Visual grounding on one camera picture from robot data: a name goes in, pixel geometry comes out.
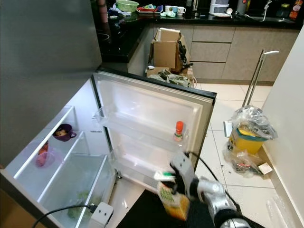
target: faucet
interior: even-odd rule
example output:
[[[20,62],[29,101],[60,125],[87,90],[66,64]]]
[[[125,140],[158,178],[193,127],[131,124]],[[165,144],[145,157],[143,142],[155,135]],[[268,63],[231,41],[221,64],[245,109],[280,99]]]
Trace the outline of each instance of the faucet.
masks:
[[[265,18],[266,18],[266,13],[267,13],[267,9],[269,7],[269,4],[272,2],[272,0],[267,0],[267,3],[266,5],[264,6],[264,18],[262,21],[265,21]]]

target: white cup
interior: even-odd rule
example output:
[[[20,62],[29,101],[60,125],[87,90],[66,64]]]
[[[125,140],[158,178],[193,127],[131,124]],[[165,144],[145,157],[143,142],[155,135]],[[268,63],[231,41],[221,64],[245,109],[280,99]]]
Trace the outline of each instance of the white cup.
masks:
[[[169,13],[172,11],[172,6],[165,6],[165,12]]]
[[[177,16],[182,16],[183,13],[185,13],[185,12],[186,12],[186,8],[185,7],[179,6],[177,8]]]

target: kitchen sink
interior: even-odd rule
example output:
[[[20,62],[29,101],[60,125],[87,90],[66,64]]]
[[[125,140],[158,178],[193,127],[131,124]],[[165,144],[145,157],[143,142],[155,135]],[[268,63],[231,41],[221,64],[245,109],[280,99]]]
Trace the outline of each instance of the kitchen sink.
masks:
[[[264,17],[250,17],[253,20],[261,21],[263,22]],[[294,21],[285,19],[285,18],[271,18],[271,17],[266,17],[264,21],[271,21],[271,22],[282,22],[282,23],[294,23]]]

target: white floor tile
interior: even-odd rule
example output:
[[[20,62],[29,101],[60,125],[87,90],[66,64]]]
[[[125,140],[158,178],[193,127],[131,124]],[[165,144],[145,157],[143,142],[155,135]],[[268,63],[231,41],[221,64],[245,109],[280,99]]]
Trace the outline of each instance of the white floor tile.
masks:
[[[263,108],[263,105],[264,105],[264,101],[252,101],[251,104],[252,104],[253,106],[256,106],[256,107],[262,109],[262,108]]]
[[[246,94],[248,90],[248,85],[241,85],[241,88]],[[266,98],[268,97],[271,88],[272,86],[263,86],[263,85],[256,86],[251,101],[265,101]]]
[[[143,191],[143,187],[126,179],[119,179],[109,201],[109,204],[114,207],[114,214],[106,227],[117,227]]]
[[[267,228],[272,226],[267,211],[267,200],[276,196],[275,189],[227,186],[229,194],[240,205],[244,216]]]
[[[254,175],[251,178],[246,178],[241,174],[236,173],[232,168],[231,164],[224,159],[224,155],[223,155],[224,146],[228,141],[228,138],[226,138],[224,136],[224,132],[221,131],[213,131],[213,135],[215,138],[215,143],[219,154],[219,160],[222,165],[224,178],[227,185],[263,187],[263,188],[274,187],[268,175],[265,175],[264,177]]]
[[[213,113],[211,116],[212,130],[223,131],[223,122],[229,120],[233,113],[241,108],[242,101],[222,101],[216,100]]]
[[[225,180],[223,176],[223,171],[220,165],[218,151],[215,146],[215,141],[213,138],[212,131],[207,131],[207,137],[205,138],[203,148],[200,153],[200,157],[205,161],[205,163],[211,168],[215,176],[218,178],[219,182],[225,185]],[[214,178],[204,164],[199,161],[195,174],[200,178],[201,176],[206,177],[209,180]]]
[[[245,93],[239,85],[200,84],[197,88],[218,93],[218,100],[243,101],[245,98]]]

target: metal pole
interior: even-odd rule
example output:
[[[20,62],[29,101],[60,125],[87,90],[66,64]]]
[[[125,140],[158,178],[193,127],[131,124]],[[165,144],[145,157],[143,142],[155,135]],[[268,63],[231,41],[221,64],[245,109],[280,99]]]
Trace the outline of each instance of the metal pole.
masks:
[[[242,107],[244,107],[245,104],[246,104],[246,100],[247,100],[248,95],[249,95],[249,92],[250,92],[250,90],[251,90],[251,86],[253,85],[253,82],[254,82],[254,80],[255,80],[256,73],[257,73],[257,69],[259,68],[259,66],[260,66],[260,64],[261,64],[261,59],[262,59],[262,56],[263,56],[264,52],[265,52],[265,49],[262,49],[262,52],[261,52],[260,57],[259,57],[259,59],[258,59],[258,62],[257,62],[257,64],[256,64],[256,68],[255,68],[255,71],[254,71],[254,73],[253,73],[253,75],[252,75],[252,79],[251,79],[251,81],[250,81],[250,84],[249,84],[249,87],[248,87],[248,90],[247,90],[247,93],[246,93],[244,102],[243,102],[243,104],[242,104]]]
[[[256,88],[256,85],[257,85],[257,81],[258,81],[258,78],[260,76],[260,73],[262,71],[262,67],[263,67],[263,64],[264,64],[264,61],[265,61],[265,58],[267,55],[272,55],[272,54],[277,54],[279,53],[279,51],[268,51],[268,52],[265,52],[265,50],[263,49],[262,50],[262,53],[261,53],[261,56],[260,56],[260,59],[259,59],[259,62],[257,63],[256,65],[256,69],[255,69],[255,72],[253,74],[253,77],[251,79],[251,82],[250,82],[250,85],[249,85],[249,88],[247,90],[247,93],[246,93],[246,96],[245,96],[245,99],[244,99],[244,102],[243,102],[243,105],[242,107],[245,106],[245,103],[246,103],[246,100],[247,100],[247,97],[248,97],[248,94],[249,94],[249,91],[251,89],[251,86],[252,86],[252,90],[251,90],[251,93],[250,93],[250,96],[249,96],[249,99],[247,101],[247,105],[250,104],[250,101],[251,101],[251,98],[253,96],[253,93],[254,93],[254,90]]]

